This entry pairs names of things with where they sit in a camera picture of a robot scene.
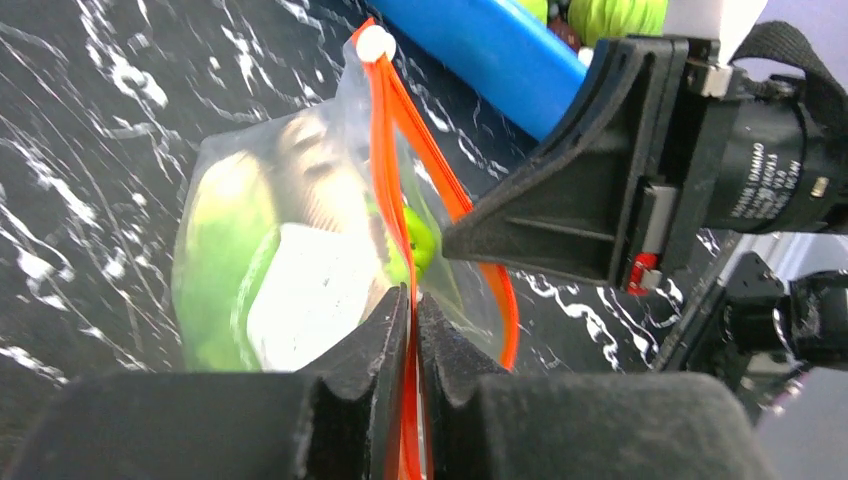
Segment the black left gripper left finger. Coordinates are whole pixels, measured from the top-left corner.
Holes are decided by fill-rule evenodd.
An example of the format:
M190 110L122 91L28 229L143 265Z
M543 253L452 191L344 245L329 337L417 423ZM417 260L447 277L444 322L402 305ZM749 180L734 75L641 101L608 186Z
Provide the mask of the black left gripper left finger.
M393 479L410 297L290 373L125 373L78 381L10 479Z

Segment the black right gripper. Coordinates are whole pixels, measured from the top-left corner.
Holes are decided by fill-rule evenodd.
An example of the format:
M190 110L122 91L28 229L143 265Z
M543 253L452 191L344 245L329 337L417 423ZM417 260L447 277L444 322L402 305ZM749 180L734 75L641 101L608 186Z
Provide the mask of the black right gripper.
M847 93L804 34L783 21L753 27L740 59L795 75L756 81L690 40L666 159L644 177L622 285L655 287L682 261L676 247L702 227L746 234L847 230Z

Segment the green toy lettuce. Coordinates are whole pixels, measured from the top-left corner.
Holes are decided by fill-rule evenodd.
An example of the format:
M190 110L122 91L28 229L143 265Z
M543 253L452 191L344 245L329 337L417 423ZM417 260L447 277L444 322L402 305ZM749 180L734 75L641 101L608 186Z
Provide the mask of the green toy lettuce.
M259 367L247 314L279 244L262 162L240 151L196 174L174 247L172 300L190 370Z

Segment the clear orange zip top bag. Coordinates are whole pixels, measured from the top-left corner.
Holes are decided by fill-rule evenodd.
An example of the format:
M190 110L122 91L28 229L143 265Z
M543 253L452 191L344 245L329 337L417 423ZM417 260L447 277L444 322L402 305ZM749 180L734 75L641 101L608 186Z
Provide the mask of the clear orange zip top bag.
M399 471L393 479L432 479L425 429L424 382L418 345L418 305L432 297L455 330L509 371L519 341L516 295L505 268L447 259L443 231L471 209L471 201L405 88L393 59L397 44L374 20L344 44L344 70L334 96L291 115L243 130L213 135L201 145L196 174L240 151L263 165L279 219L279 244L248 311L247 338L259 367L250 371L188 373L290 373L326 353L366 322L385 294L405 287L410 297L403 364ZM371 292L377 269L353 257L341 233L280 218L273 174L277 140L289 118L318 115L330 143L348 157L368 187L369 209L380 214L405 260L409 282L382 295ZM418 278L403 207L428 225L436 253Z

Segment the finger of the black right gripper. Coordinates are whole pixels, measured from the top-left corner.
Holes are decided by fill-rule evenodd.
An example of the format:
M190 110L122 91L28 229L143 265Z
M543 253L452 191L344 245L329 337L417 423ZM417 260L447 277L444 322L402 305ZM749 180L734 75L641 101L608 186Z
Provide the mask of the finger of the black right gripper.
M641 181L659 176L688 53L681 37L600 42L556 128L443 231L444 255L623 287L643 245Z

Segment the light green toy fruit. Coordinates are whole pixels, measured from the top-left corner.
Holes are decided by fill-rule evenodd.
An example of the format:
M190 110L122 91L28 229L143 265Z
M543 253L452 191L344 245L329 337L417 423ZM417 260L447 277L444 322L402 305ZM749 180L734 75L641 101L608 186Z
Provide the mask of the light green toy fruit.
M435 256L436 239L428 225L413 209L404 206L403 213L416 276L421 278L429 269ZM386 233L385 238L388 249L388 263L384 265L385 273L394 284L408 283L409 273L401 252L390 233Z

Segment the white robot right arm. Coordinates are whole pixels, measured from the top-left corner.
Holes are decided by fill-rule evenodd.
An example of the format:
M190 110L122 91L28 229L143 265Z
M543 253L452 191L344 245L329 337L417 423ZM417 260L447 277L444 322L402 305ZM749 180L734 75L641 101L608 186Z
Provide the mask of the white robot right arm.
M783 21L736 51L795 67L750 79L715 39L604 39L576 97L531 157L443 235L452 259L495 263L632 295L682 269L698 230L741 235L847 230L847 95L806 37ZM759 354L847 366L847 273L780 279L738 247L665 338L652 368L715 376L747 409Z

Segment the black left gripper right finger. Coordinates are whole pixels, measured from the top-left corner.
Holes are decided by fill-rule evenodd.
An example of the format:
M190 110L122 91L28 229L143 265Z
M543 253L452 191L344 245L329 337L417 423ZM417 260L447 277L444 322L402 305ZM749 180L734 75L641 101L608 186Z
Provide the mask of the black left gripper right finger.
M511 374L418 305L432 479L771 479L740 403L702 374Z

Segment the grey toy fish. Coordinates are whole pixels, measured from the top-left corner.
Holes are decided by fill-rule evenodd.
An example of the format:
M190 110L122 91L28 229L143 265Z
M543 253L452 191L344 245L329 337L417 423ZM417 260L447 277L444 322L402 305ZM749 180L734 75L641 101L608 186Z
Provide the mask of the grey toy fish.
M280 218L347 237L353 257L375 267L371 292L382 295L391 283L383 271L388 259L385 224L369 209L368 187L353 162L330 143L327 124L316 114L289 118L277 140L274 179Z

